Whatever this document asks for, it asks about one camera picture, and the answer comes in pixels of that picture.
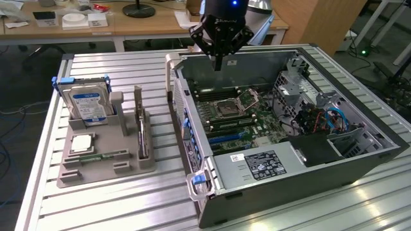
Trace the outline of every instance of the wooden desk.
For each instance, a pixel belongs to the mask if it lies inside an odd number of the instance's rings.
[[[5,28],[5,35],[1,38],[5,39],[42,39],[42,38],[70,38],[85,36],[102,36],[101,33],[112,35],[114,34],[114,14],[106,16],[108,26],[96,27],[80,30],[62,30],[61,28],[61,16],[58,16],[58,25],[52,27],[37,27],[33,12],[54,11],[62,9],[61,6],[41,7],[37,2],[25,2],[21,8],[22,13],[30,18],[28,26],[17,28]]]
[[[122,7],[128,4],[129,3],[126,2],[116,2],[113,12],[121,12]],[[185,10],[184,4],[177,2],[162,2],[150,6],[154,8],[154,16],[149,18],[130,18],[121,13],[116,14],[116,35],[185,34],[188,32],[186,29],[182,29],[178,26],[173,16],[174,10],[164,8],[170,7]],[[269,30],[273,31],[283,29],[288,29],[288,25],[275,13],[273,23],[271,24]]]
[[[4,21],[2,21],[2,18],[0,18],[0,36],[4,35]]]
[[[130,2],[100,3],[110,7],[110,14],[106,16],[108,26],[80,30],[62,30],[61,26],[37,27],[32,12],[53,11],[62,7],[41,7],[37,2],[24,2],[22,12],[30,17],[28,26],[5,28],[0,31],[0,45],[50,44],[70,42],[112,41],[116,51],[124,51],[122,42],[132,39],[170,39],[188,38],[188,30],[180,28],[173,16],[173,11],[184,10],[184,4],[176,2],[149,2],[156,9],[154,16],[149,18],[132,18],[122,14],[121,9]],[[288,25],[275,14],[275,20],[268,34],[275,35],[272,44],[280,44]]]

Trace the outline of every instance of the desk lamp base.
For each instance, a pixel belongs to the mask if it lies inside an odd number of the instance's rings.
[[[137,8],[136,4],[130,4],[122,7],[122,13],[133,18],[148,18],[154,15],[154,8],[144,4]]]

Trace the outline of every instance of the motherboard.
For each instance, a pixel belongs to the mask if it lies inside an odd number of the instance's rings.
[[[231,98],[221,99],[221,94]],[[196,108],[213,155],[279,143],[287,137],[267,99],[252,88],[219,91]]]

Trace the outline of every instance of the red cable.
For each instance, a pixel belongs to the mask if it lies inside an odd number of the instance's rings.
[[[316,125],[317,125],[317,123],[319,123],[319,118],[320,118],[320,115],[321,115],[321,112],[317,114],[317,116],[316,116],[316,120],[315,120],[315,126],[313,126],[313,131],[312,131],[312,133],[315,133],[315,130],[316,130]]]

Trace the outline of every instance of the metal slotted surface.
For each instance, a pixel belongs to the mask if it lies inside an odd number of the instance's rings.
[[[329,61],[320,50],[311,46],[303,48],[400,137],[411,143],[409,124],[357,81],[348,77],[348,73]],[[66,61],[65,70],[60,68],[58,75],[62,77],[102,76],[106,73],[112,89],[124,92],[125,111],[134,106],[132,85],[142,87],[142,105],[150,112],[157,170],[58,189],[56,177],[68,110],[58,97],[53,96],[50,127],[44,128],[41,135],[41,140],[46,140],[42,138],[46,133],[49,144],[44,150],[37,151],[36,157],[44,164],[38,172],[32,171],[29,185],[37,182],[37,186],[32,192],[29,188],[25,192],[16,230],[198,230],[165,99],[164,56],[176,51],[185,50],[81,54]],[[316,85],[328,90],[331,86],[327,81],[313,69],[309,71]],[[353,184],[205,230],[408,230],[409,179],[411,149],[389,163],[375,168]]]

